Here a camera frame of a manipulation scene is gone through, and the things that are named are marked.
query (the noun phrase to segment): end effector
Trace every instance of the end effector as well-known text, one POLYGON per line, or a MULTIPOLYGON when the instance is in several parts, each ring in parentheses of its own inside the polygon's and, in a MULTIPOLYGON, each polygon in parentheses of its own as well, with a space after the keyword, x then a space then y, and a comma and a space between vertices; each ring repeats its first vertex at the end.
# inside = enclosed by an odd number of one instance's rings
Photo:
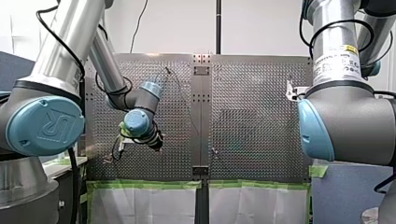
POLYGON ((163 135, 154 120, 157 105, 161 99, 161 87, 153 82, 144 82, 139 89, 127 95, 126 102, 133 104, 123 122, 120 124, 120 135, 130 138, 138 145, 147 145, 155 151, 163 146, 163 135))
POLYGON ((104 84, 110 107, 127 112, 120 126, 121 135, 131 138, 136 144, 160 150, 163 135, 154 121, 154 115, 162 88, 153 82, 144 82, 134 90, 128 88, 125 80, 129 79, 122 76, 109 43, 100 30, 93 40, 90 57, 104 84))

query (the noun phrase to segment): wire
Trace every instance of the wire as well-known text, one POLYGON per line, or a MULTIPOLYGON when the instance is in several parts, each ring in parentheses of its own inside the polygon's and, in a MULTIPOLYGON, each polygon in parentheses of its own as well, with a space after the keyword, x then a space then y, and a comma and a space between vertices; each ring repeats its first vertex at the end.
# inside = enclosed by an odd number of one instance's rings
POLYGON ((371 67, 373 65, 375 65, 377 62, 381 61, 382 59, 385 58, 385 56, 387 56, 387 54, 390 52, 390 50, 392 49, 393 46, 393 32, 390 31, 389 32, 390 35, 390 43, 389 43, 389 47, 387 48, 387 50, 385 51, 385 53, 379 57, 377 60, 373 61, 372 63, 367 63, 365 65, 362 65, 361 68, 367 68, 367 67, 371 67))
MULTIPOLYGON (((177 82, 178 92, 180 94, 180 97, 184 101, 184 103, 186 104, 186 107, 189 108, 187 100, 184 99, 183 92, 181 91, 181 84, 180 84, 180 80, 177 77, 177 74, 174 71, 172 71, 171 69, 169 69, 168 67, 165 67, 165 69, 166 69, 166 72, 168 73, 168 75, 173 75, 173 77, 175 78, 175 80, 177 82)), ((192 127, 197 132, 197 135, 200 135, 200 132, 198 131, 198 128, 195 126, 195 123, 192 120, 192 115, 191 115, 191 111, 190 110, 189 110, 189 117, 190 117, 190 122, 191 122, 192 127)))
POLYGON ((115 160, 115 161, 120 161, 121 158, 122 158, 122 153, 123 153, 123 150, 122 150, 122 151, 119 151, 119 156, 118 156, 118 157, 115 156, 115 149, 116 149, 116 145, 117 145, 117 143, 119 142, 119 140, 120 140, 120 137, 117 136, 117 137, 116 137, 116 140, 115 140, 114 143, 113 143, 113 148, 111 148, 111 157, 112 157, 113 160, 115 160))
POLYGON ((133 83, 132 83, 131 79, 129 79, 128 77, 123 77, 123 78, 124 78, 125 80, 127 80, 127 81, 130 83, 130 87, 128 88, 127 86, 125 86, 125 88, 123 88, 123 89, 121 89, 121 90, 119 90, 119 91, 117 91, 117 92, 107 92, 101 85, 99 85, 98 73, 96 73, 96 75, 95 75, 95 83, 96 83, 97 88, 98 88, 100 91, 104 92, 104 93, 107 95, 108 100, 110 101, 111 104, 113 104, 113 106, 116 107, 116 109, 121 110, 121 111, 127 113, 127 112, 129 112, 129 111, 126 110, 126 109, 121 109, 119 106, 117 106, 117 104, 113 101, 113 99, 112 99, 111 96, 110 96, 110 95, 124 95, 124 99, 123 99, 123 101, 124 101, 124 106, 125 106, 125 108, 128 108, 128 105, 127 105, 127 103, 126 103, 126 95, 132 90, 133 83))
POLYGON ((101 31, 103 31, 103 33, 105 33, 105 39, 108 40, 108 35, 107 35, 107 31, 105 30, 105 28, 101 24, 99 24, 98 27, 101 31))
POLYGON ((395 179, 396 179, 396 173, 394 173, 393 175, 388 177, 386 180, 382 181, 377 186, 375 186, 374 191, 377 193, 381 193, 381 194, 387 194, 386 191, 380 190, 380 189, 384 188, 386 185, 390 184, 390 182, 392 182, 395 179))
POLYGON ((44 26, 44 28, 46 28, 46 30, 67 50, 67 52, 69 52, 69 54, 72 56, 72 58, 74 59, 74 61, 76 62, 78 69, 81 73, 81 77, 80 80, 82 80, 85 77, 85 69, 84 69, 84 64, 82 64, 81 60, 78 58, 78 56, 75 54, 75 52, 73 52, 73 50, 71 50, 63 41, 62 39, 57 36, 49 27, 48 25, 44 22, 44 20, 41 18, 41 14, 42 13, 48 13, 51 12, 53 10, 56 10, 58 8, 58 6, 56 7, 51 7, 48 9, 42 9, 42 10, 38 10, 37 13, 35 14, 38 18, 38 20, 40 21, 40 23, 44 26))
POLYGON ((76 155, 72 147, 67 149, 70 158, 70 164, 72 166, 72 176, 73 176, 73 205, 72 205, 72 214, 70 223, 76 224, 77 221, 77 213, 79 206, 79 173, 77 167, 76 155))
POLYGON ((359 49, 360 52, 366 50, 368 47, 370 47, 370 45, 373 43, 374 38, 375 38, 375 33, 373 30, 373 27, 371 27, 369 25, 369 23, 365 22, 365 21, 360 21, 360 20, 355 20, 355 19, 351 19, 351 20, 341 20, 341 21, 333 21, 330 22, 324 26, 322 26, 320 29, 318 29, 314 35, 312 36, 311 42, 309 43, 309 55, 311 56, 311 59, 314 59, 314 53, 313 53, 313 49, 314 49, 314 44, 315 44, 315 40, 318 38, 318 36, 325 30, 329 29, 331 26, 338 24, 338 23, 344 23, 344 22, 355 22, 357 24, 360 24, 364 27, 367 28, 367 30, 370 32, 370 41, 367 43, 366 46, 364 46, 363 48, 359 49))
POLYGON ((391 91, 374 91, 374 95, 389 95, 393 96, 393 98, 396 98, 396 92, 391 91))
POLYGON ((137 20, 136 30, 134 30, 134 36, 132 37, 131 50, 129 50, 129 53, 132 53, 132 50, 134 49, 134 38, 136 37, 137 32, 139 31, 140 20, 142 20, 142 16, 146 11, 146 7, 148 6, 148 2, 149 2, 149 0, 146 0, 145 5, 143 6, 142 12, 140 13, 139 19, 137 20))

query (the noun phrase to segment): label sticker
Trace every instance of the label sticker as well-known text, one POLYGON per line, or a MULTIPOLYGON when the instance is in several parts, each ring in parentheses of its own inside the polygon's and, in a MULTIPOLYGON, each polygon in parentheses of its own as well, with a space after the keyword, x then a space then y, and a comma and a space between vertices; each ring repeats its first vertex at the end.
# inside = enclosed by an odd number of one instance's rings
POLYGON ((337 50, 322 55, 315 61, 314 77, 319 76, 361 76, 361 62, 355 49, 344 46, 344 50, 337 50))
POLYGON ((358 55, 358 49, 353 47, 352 45, 342 45, 338 48, 329 48, 329 50, 336 50, 336 51, 349 51, 358 55))

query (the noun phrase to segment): silver robot arm segment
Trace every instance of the silver robot arm segment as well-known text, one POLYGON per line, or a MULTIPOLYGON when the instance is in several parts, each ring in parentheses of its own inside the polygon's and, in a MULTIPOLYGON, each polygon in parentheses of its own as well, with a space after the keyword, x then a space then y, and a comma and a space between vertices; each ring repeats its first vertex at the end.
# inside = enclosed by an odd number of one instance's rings
POLYGON ((113 57, 109 40, 106 40, 101 30, 97 31, 93 40, 90 57, 104 84, 108 104, 115 109, 128 112, 121 125, 123 137, 160 150, 163 146, 163 136, 153 119, 162 88, 153 82, 144 82, 135 90, 132 90, 132 86, 128 87, 125 83, 126 78, 122 76, 113 57))
MULTIPOLYGON (((62 0, 51 30, 85 63, 96 27, 112 1, 62 0)), ((84 129, 81 73, 71 54, 48 35, 29 77, 0 107, 0 154, 50 156, 73 146, 84 129)))
MULTIPOLYGON (((371 44, 368 49, 360 52, 361 76, 371 77, 376 76, 379 72, 381 63, 377 59, 381 56, 379 53, 389 37, 389 33, 394 22, 396 21, 396 15, 386 14, 380 16, 378 13, 375 14, 370 10, 366 10, 364 21, 366 21, 373 28, 375 32, 375 38, 373 44, 371 44)), ((358 46, 362 47, 367 45, 370 38, 371 35, 367 29, 362 28, 358 38, 358 46)))
MULTIPOLYGON (((302 147, 314 159, 395 167, 396 102, 376 99, 362 78, 377 73, 379 65, 373 62, 395 22, 396 1, 314 0, 307 18, 316 33, 331 22, 354 19, 359 8, 364 8, 365 22, 375 34, 367 49, 358 51, 358 46, 366 46, 373 37, 361 28, 357 40, 352 22, 330 26, 315 41, 314 85, 299 102, 302 147)), ((395 223, 395 210, 392 184, 379 208, 378 223, 395 223)))
POLYGON ((90 51, 113 107, 131 110, 124 121, 126 132, 136 143, 161 148, 163 136, 153 121, 161 88, 146 82, 129 90, 106 41, 97 34, 103 13, 112 4, 113 0, 60 2, 51 31, 79 62, 57 39, 47 36, 32 74, 19 79, 7 99, 0 99, 0 156, 51 156, 77 142, 84 129, 78 93, 83 69, 78 64, 86 62, 90 51))

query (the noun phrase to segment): perforated metal panel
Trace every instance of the perforated metal panel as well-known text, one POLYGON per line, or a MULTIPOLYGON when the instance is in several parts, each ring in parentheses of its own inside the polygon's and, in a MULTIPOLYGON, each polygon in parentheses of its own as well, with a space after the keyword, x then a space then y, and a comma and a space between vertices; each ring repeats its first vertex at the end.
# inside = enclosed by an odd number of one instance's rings
POLYGON ((297 104, 285 93, 287 79, 310 84, 309 60, 206 55, 203 63, 202 57, 118 55, 120 70, 135 86, 146 80, 164 86, 155 117, 165 134, 162 154, 128 147, 121 161, 106 162, 123 113, 109 109, 94 76, 87 78, 89 179, 191 180, 193 165, 208 165, 213 179, 308 181, 297 104), (165 66, 173 71, 168 78, 165 66))
POLYGON ((214 56, 212 66, 210 177, 306 182, 297 104, 285 92, 288 79, 310 84, 308 59, 214 56))
POLYGON ((163 86, 163 97, 155 116, 165 134, 162 153, 145 146, 129 145, 120 161, 106 162, 119 134, 124 113, 108 108, 105 94, 92 84, 94 146, 89 153, 89 179, 191 179, 191 63, 187 60, 190 58, 187 55, 118 56, 122 74, 131 79, 135 87, 147 80, 156 80, 163 86), (168 75, 165 67, 173 74, 168 75))

